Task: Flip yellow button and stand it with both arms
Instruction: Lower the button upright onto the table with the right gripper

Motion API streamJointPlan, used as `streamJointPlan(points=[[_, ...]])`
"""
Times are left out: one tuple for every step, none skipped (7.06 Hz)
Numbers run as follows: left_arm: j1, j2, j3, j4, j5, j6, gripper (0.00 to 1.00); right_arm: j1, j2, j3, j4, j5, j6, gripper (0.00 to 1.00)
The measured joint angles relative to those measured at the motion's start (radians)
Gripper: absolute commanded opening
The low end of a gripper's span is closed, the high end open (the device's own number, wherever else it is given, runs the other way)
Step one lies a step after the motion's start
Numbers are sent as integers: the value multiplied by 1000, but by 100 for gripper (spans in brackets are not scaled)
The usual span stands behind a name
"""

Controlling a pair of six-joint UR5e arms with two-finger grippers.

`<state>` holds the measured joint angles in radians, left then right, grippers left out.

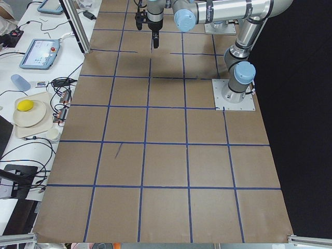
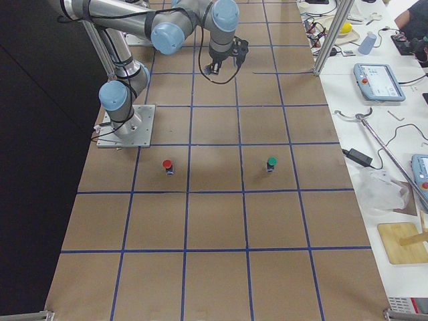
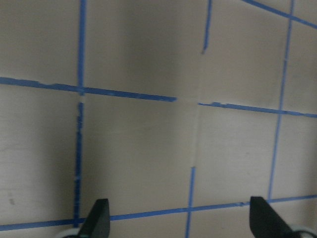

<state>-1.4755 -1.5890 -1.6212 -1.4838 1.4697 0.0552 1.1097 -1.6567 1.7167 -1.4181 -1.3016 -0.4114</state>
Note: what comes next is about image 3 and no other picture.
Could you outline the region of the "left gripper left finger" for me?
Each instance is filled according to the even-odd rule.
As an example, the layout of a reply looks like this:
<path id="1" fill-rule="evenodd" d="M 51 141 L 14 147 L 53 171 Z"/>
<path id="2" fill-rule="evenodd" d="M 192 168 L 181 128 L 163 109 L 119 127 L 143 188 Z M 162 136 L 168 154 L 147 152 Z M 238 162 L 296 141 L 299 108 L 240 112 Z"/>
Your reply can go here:
<path id="1" fill-rule="evenodd" d="M 107 238 L 110 233 L 108 199 L 97 199 L 78 232 L 79 238 Z"/>

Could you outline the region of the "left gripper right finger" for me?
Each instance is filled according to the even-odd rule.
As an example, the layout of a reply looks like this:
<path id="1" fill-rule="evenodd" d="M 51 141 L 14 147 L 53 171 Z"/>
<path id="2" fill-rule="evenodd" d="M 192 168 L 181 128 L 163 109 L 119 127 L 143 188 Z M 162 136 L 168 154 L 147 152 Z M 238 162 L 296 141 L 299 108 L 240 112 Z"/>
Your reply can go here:
<path id="1" fill-rule="evenodd" d="M 293 230 L 260 196 L 251 196 L 249 226 L 255 238 L 294 238 Z"/>

